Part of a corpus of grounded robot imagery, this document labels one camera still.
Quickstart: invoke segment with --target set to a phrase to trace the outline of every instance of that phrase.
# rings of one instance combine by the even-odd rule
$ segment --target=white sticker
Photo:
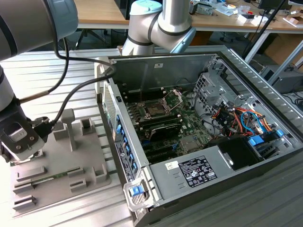
[[[165,166],[166,166],[167,170],[171,170],[171,169],[179,167],[178,161],[173,161],[173,162],[165,163]]]
[[[158,63],[158,64],[155,64],[155,69],[157,69],[157,68],[162,68],[163,67],[163,63]]]

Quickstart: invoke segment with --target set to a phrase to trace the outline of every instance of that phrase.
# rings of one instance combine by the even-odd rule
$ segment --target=robotic arm
[[[184,52],[196,33],[191,26],[189,3],[190,0],[164,0],[162,7],[152,0],[135,1],[122,55],[153,54],[154,44],[170,53]]]
[[[53,41],[51,12],[58,39],[75,32],[78,13],[73,0],[0,1],[0,61]],[[51,133],[47,118],[31,122],[0,66],[0,141],[10,154],[25,160]]]

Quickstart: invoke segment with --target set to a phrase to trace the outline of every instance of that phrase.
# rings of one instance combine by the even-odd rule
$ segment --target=aluminum profile table
[[[204,50],[230,52],[224,46],[205,46]],[[199,51],[199,47],[188,51]],[[71,56],[114,56],[116,49],[74,51]],[[1,63],[17,97],[27,96],[51,87],[60,77],[64,61],[53,52],[29,52]],[[71,61],[63,84],[54,93],[23,106],[29,117],[56,115],[61,102],[79,83],[94,77],[92,63]],[[17,218],[11,218],[9,167],[0,161],[1,226],[93,226],[132,227],[122,186],[116,173],[111,150],[95,100],[94,86],[84,87],[68,104],[75,109],[76,119],[91,117],[97,125],[101,148],[106,156],[112,183],[104,188],[44,207]],[[282,163],[265,175],[232,190],[198,203],[163,219],[154,227],[229,227],[229,226],[303,226],[303,153]]]

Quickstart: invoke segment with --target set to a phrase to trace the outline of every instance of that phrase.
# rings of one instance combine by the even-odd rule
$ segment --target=label sticker
[[[168,163],[165,163],[165,166],[167,168],[167,170],[170,170],[170,169],[174,169],[174,168],[178,168],[178,161],[173,161],[173,162],[168,162]]]
[[[192,188],[217,178],[205,156],[179,163],[179,167],[188,185]]]
[[[163,67],[163,63],[158,63],[158,64],[155,64],[155,69],[158,69],[158,68],[162,68]]]
[[[116,142],[115,146],[116,146],[119,158],[120,158],[120,162],[121,162],[122,167],[123,167],[123,171],[126,175],[127,181],[131,182],[131,181],[134,180],[134,176],[133,176],[131,168],[128,164],[128,161],[127,161],[128,158],[127,158],[127,155],[125,155],[125,151],[124,151],[124,148],[122,146],[122,143],[121,142]]]

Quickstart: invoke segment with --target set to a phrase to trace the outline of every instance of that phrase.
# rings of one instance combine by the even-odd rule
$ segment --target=blue wire
[[[242,115],[241,115],[241,123],[242,123],[242,125],[243,125],[243,127],[244,127],[245,129],[251,131],[252,134],[255,135],[254,131],[253,131],[252,129],[246,127],[246,125],[244,124],[243,116],[244,116],[245,113],[250,113],[251,115],[253,115],[253,116],[257,119],[258,124],[259,124],[260,128],[262,129],[262,131],[264,131],[264,132],[267,131],[267,129],[261,124],[260,119],[258,118],[258,116],[257,116],[255,113],[251,112],[251,111],[246,111],[246,112],[242,113]]]
[[[252,134],[255,135],[255,132],[254,132],[252,129],[246,127],[246,125],[244,124],[243,115],[244,115],[245,113],[246,113],[246,112],[242,113],[242,115],[241,115],[241,124],[243,125],[244,128],[246,128],[247,130],[251,131]]]

